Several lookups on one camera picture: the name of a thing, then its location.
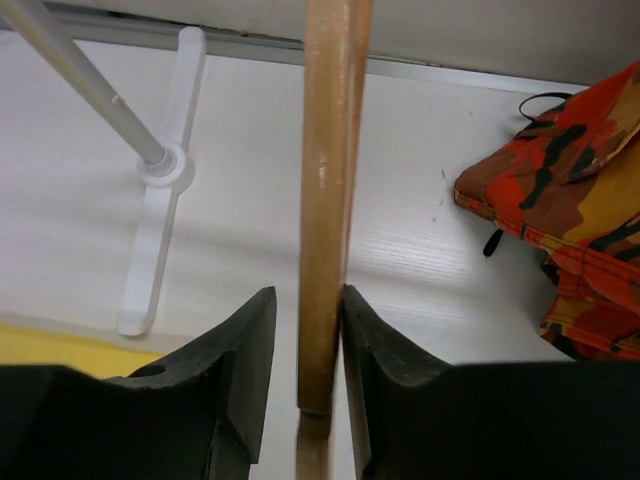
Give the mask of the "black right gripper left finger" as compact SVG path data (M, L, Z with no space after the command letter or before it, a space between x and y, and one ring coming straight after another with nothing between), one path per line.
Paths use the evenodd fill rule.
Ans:
M273 287L126 377L61 365L1 370L5 479L245 479L260 457Z

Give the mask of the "yellow trousers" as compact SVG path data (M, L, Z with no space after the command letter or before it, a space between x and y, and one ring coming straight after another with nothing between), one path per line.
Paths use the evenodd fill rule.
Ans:
M1 365L62 365L97 378L128 376L162 354L76 335L1 325Z

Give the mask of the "wooden clothes hanger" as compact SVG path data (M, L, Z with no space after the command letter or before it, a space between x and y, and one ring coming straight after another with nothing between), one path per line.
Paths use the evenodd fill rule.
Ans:
M304 38L295 476L326 479L370 1L310 1Z

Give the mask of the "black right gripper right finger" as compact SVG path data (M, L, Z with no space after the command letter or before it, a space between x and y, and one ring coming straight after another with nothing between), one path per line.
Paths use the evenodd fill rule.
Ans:
M454 366L352 286L341 330L360 479L635 479L635 362Z

